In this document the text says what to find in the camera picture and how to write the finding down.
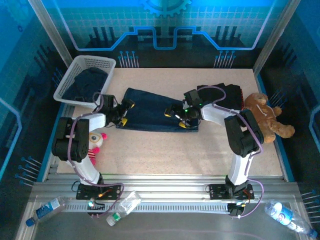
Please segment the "dark blue jeans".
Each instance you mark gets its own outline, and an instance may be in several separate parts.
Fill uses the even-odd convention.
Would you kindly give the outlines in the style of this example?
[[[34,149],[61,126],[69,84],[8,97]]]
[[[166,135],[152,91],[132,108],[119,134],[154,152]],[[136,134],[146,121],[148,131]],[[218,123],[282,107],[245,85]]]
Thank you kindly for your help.
[[[191,121],[190,128],[183,128],[179,126],[181,121],[178,118],[165,116],[166,108],[171,105],[180,106],[181,100],[130,87],[123,98],[132,100],[135,105],[125,115],[126,124],[118,124],[117,129],[164,133],[196,133],[199,131],[199,122],[196,119]]]

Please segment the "black skirt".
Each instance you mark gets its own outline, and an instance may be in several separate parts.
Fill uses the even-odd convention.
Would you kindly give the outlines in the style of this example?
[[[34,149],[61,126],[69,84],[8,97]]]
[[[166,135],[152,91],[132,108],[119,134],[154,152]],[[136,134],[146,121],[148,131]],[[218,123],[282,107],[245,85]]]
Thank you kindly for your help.
[[[218,106],[239,111],[241,110],[242,100],[240,86],[234,84],[225,85],[224,83],[215,84],[214,86],[224,90],[226,94],[226,97],[223,100],[216,102]],[[206,85],[197,86],[199,97],[205,104],[213,103],[214,101],[224,97],[224,93],[221,90],[212,87],[205,87]]]

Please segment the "pink striped plush doll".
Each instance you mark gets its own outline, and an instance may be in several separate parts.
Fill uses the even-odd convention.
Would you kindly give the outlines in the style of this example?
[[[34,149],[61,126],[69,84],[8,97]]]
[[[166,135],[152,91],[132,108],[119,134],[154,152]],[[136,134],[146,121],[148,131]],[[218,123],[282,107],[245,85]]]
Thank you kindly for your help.
[[[100,152],[101,146],[107,138],[108,136],[104,132],[92,131],[89,133],[88,157],[94,166],[96,165],[96,155]]]

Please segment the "white plastic laundry basket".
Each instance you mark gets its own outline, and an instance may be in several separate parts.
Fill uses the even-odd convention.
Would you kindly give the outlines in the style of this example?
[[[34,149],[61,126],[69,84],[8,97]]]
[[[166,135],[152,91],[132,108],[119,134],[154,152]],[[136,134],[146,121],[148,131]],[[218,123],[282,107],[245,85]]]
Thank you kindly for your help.
[[[100,97],[97,95],[93,95],[93,102],[81,102],[81,101],[73,101],[73,100],[66,100],[62,99],[63,94],[65,91],[70,87],[71,84],[74,83],[75,77],[80,74],[83,70],[88,68],[99,68],[108,73],[108,77],[104,83],[104,86],[101,90],[101,94],[107,92],[108,86],[112,79],[114,68],[116,66],[116,61],[112,58],[107,57],[100,57],[100,56],[92,56],[92,55],[79,55],[77,56],[67,69],[66,73],[64,74],[62,80],[60,81],[55,93],[53,94],[54,100],[66,103],[73,106],[83,106],[86,108],[94,109],[96,108],[96,103],[100,102]]]

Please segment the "brown teddy bear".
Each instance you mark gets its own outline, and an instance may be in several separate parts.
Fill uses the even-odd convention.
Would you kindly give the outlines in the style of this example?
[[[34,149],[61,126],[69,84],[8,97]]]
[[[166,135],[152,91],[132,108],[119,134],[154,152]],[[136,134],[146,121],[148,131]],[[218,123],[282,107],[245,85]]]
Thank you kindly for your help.
[[[244,100],[244,109],[249,109],[263,134],[264,143],[269,144],[275,141],[276,135],[283,139],[291,138],[295,134],[292,125],[285,125],[277,121],[277,117],[282,114],[279,106],[268,105],[268,96],[255,92]]]

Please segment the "clear bottle with green cap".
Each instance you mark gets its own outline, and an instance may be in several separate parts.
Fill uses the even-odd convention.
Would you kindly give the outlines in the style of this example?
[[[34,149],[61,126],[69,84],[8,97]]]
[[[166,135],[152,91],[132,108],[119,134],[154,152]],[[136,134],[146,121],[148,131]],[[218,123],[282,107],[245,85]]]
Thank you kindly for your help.
[[[133,190],[117,205],[114,212],[106,218],[107,223],[111,227],[114,226],[119,220],[128,216],[141,202],[141,196]]]

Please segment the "black control box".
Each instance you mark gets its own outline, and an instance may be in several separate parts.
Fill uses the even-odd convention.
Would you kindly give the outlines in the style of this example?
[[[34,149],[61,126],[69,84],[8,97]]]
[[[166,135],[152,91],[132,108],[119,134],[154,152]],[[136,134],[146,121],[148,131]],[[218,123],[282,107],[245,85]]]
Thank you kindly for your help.
[[[228,203],[227,210],[231,217],[238,217],[241,216],[245,211],[246,204],[236,204],[236,203]]]
[[[97,200],[92,197],[88,203],[87,203],[87,209],[90,211],[99,211],[99,210],[104,210],[105,209],[105,204],[104,203],[98,203]],[[99,212],[89,212],[88,213],[91,218],[97,217],[99,218],[100,213]]]

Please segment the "plastic bottle with blue cap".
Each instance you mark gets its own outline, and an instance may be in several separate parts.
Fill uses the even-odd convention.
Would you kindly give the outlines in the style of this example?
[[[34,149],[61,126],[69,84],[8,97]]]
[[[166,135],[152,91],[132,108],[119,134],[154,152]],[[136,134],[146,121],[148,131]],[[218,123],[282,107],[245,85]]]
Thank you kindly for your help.
[[[60,213],[66,208],[66,201],[62,196],[58,196],[51,201],[43,204],[40,208],[33,212],[33,215],[26,220],[27,227],[32,227],[36,223],[44,222],[45,220]]]

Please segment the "large bottle with blue label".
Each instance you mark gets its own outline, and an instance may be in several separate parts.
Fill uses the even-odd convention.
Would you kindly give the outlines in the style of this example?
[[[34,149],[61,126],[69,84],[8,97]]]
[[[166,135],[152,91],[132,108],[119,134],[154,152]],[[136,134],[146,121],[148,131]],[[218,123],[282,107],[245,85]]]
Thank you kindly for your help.
[[[265,204],[264,211],[272,219],[297,234],[303,234],[313,239],[318,237],[317,231],[300,214],[279,201],[268,201]]]

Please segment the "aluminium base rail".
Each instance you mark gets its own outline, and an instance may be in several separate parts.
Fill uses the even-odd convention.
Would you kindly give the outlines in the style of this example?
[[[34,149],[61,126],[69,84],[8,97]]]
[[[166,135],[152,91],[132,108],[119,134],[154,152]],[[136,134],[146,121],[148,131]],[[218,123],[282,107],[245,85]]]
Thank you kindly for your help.
[[[29,200],[44,202],[57,196],[70,200],[76,194],[71,190],[78,179],[75,174],[50,173],[45,182],[36,182]],[[137,191],[147,202],[208,202],[209,194],[205,188],[209,184],[223,184],[225,177],[214,175],[173,175],[173,174],[105,174],[106,184],[123,183],[124,195]],[[275,199],[282,202],[300,202],[302,200],[298,184],[286,182],[280,176],[257,177],[258,183],[252,183],[256,198],[263,201]]]

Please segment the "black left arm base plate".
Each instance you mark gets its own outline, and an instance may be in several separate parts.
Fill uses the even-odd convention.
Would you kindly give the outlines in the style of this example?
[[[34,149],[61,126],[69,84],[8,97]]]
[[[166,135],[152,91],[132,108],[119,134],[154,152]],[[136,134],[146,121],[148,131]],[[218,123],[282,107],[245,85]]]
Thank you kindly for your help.
[[[75,198],[77,200],[116,200],[121,193],[121,189],[120,185],[97,187],[80,184],[77,187]]]

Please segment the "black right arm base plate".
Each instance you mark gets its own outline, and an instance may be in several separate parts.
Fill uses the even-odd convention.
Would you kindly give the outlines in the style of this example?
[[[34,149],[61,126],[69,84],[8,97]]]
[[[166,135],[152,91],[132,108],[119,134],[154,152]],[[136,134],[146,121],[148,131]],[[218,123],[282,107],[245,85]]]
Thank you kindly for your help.
[[[209,194],[210,200],[254,200],[255,194],[253,186],[248,184],[246,188],[231,195],[225,184],[209,184],[205,187],[205,192]]]

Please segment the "aluminium frame post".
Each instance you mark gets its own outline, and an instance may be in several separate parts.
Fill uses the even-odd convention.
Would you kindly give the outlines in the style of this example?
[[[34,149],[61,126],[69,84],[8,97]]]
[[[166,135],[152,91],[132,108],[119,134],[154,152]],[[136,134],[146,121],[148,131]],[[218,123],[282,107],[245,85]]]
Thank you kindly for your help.
[[[278,40],[283,35],[300,2],[301,0],[288,0],[253,66],[253,74],[255,77],[257,77],[262,70]]]
[[[53,43],[54,47],[56,48],[57,52],[59,53],[61,59],[63,60],[64,64],[68,68],[73,58],[68,51],[67,46],[65,45],[59,31],[57,30],[53,20],[51,19],[47,9],[45,8],[42,0],[27,0],[32,7],[33,11],[35,12],[38,20],[42,24],[43,28],[45,29],[48,37],[50,38],[51,42]]]

